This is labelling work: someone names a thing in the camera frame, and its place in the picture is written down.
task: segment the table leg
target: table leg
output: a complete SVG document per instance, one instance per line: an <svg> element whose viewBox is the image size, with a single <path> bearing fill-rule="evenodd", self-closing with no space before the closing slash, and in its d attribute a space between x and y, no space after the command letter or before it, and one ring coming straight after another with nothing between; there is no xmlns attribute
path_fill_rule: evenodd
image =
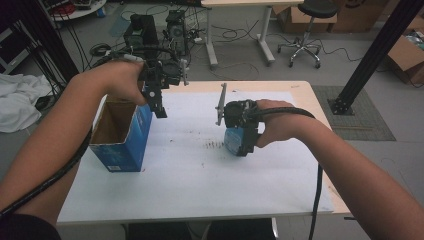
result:
<svg viewBox="0 0 424 240"><path fill-rule="evenodd" d="M267 6L264 12L264 19L263 19L264 22L262 26L262 33L257 34L259 45L261 46L262 51L265 54L268 66L271 65L271 63L275 62L275 58L272 55L271 50L269 50L268 44L265 41L265 37L268 32L268 23L271 17L271 11L272 11L272 6Z"/></svg>
<svg viewBox="0 0 424 240"><path fill-rule="evenodd" d="M218 66L218 60L216 59L215 49L213 48L212 43L212 23L211 23L211 11L212 8L208 8L207 10L207 35L206 35L206 49L208 51L209 62L211 69L214 69Z"/></svg>

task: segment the carpet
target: carpet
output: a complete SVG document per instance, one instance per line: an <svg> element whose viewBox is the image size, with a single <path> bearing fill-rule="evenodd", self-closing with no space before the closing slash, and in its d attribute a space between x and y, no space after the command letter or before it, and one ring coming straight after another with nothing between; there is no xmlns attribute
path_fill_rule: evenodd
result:
<svg viewBox="0 0 424 240"><path fill-rule="evenodd" d="M344 140L396 141L365 89L352 104L353 115L334 115L328 99L336 99L343 86L312 86L333 131Z"/></svg>

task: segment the white fabric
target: white fabric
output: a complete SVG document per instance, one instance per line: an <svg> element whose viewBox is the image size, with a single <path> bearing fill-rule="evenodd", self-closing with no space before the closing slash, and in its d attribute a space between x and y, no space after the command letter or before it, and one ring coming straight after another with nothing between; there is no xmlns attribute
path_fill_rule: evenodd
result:
<svg viewBox="0 0 424 240"><path fill-rule="evenodd" d="M35 123L41 117L35 104L50 93L51 86L44 75L0 74L0 132L15 132Z"/></svg>

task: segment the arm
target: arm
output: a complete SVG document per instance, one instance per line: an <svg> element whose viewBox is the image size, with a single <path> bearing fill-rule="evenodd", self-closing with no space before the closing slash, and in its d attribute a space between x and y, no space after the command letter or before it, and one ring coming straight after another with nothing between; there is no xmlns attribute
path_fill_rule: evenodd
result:
<svg viewBox="0 0 424 240"><path fill-rule="evenodd" d="M291 106L260 100L261 109ZM293 114L264 117L258 147L297 138L321 164L359 224L373 239L424 236L423 207L389 174L316 119Z"/></svg>
<svg viewBox="0 0 424 240"><path fill-rule="evenodd" d="M87 135L102 97L111 94L145 104L137 86L142 65L110 62L76 75L29 137L0 183L0 209L38 186L64 166ZM78 166L17 213L56 224Z"/></svg>

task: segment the office chair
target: office chair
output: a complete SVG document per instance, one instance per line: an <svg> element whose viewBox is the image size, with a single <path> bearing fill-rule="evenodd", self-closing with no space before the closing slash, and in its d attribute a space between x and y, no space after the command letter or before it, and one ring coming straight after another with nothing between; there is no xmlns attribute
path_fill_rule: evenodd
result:
<svg viewBox="0 0 424 240"><path fill-rule="evenodd" d="M301 12L311 16L311 20L308 24L306 32L303 34L303 39L295 38L293 43L278 44L278 53L281 52L281 47L295 47L297 50L293 53L290 58L289 67L293 67L293 61L295 57L302 51L307 52L315 59L315 67L321 67L321 61L317 56L321 50L320 45L307 44L309 34L311 33L312 25L315 18L331 18L336 15L338 7L331 0L305 0L303 3L297 6ZM315 48L316 51L313 53L310 49Z"/></svg>

